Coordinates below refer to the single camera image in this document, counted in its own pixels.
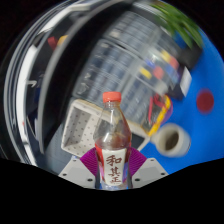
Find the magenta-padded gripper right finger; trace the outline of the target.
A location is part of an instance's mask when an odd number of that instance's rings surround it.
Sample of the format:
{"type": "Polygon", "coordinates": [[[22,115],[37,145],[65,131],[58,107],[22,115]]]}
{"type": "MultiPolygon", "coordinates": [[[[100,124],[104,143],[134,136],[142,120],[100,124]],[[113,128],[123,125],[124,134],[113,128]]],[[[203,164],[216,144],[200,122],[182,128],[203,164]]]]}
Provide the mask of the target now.
{"type": "Polygon", "coordinates": [[[155,158],[146,158],[137,149],[131,149],[128,165],[129,189],[146,186],[167,175],[167,171],[155,158]]]}

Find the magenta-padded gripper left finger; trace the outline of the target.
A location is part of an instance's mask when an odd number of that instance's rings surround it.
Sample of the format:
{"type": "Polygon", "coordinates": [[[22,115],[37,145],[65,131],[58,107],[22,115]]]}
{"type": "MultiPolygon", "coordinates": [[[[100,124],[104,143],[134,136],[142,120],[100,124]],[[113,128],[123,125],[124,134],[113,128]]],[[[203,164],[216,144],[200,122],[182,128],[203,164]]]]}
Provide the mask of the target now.
{"type": "Polygon", "coordinates": [[[59,177],[84,188],[97,189],[98,158],[96,149],[90,149],[80,159],[72,157],[59,177]]]}

